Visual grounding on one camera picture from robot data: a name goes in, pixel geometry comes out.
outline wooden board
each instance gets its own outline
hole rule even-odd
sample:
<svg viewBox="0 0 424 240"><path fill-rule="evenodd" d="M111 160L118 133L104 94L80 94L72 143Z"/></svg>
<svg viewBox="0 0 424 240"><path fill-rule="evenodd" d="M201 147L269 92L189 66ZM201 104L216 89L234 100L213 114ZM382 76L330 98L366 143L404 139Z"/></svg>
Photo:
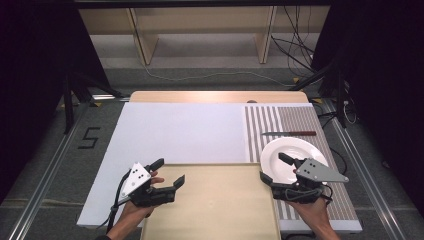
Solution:
<svg viewBox="0 0 424 240"><path fill-rule="evenodd" d="M162 186L182 175L185 184L174 203L147 218L141 239L279 240L274 200L259 171L258 163L165 165Z"/></svg>

